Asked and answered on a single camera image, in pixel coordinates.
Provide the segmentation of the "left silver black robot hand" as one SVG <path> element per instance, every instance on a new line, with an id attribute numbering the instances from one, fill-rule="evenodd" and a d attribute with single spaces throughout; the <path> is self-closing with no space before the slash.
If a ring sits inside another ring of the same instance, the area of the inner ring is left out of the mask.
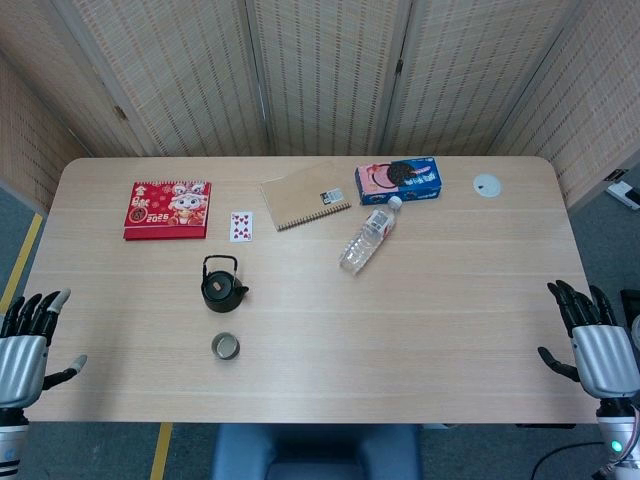
<path id="1" fill-rule="evenodd" d="M 71 291 L 18 297 L 1 325 L 1 407 L 25 409 L 41 393 L 79 374 L 87 356 L 78 356 L 66 369 L 47 374 L 49 348 L 59 315 Z"/>

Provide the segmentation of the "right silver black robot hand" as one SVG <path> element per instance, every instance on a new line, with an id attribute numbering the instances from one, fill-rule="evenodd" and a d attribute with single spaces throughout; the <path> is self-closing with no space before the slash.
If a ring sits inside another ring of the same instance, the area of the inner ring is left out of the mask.
<path id="1" fill-rule="evenodd" d="M 547 288 L 558 306 L 575 364 L 560 362 L 540 346 L 537 352 L 544 364 L 599 400 L 638 394 L 639 367 L 631 341 L 617 324 L 605 293 L 591 285 L 586 295 L 562 280 L 549 282 Z"/>

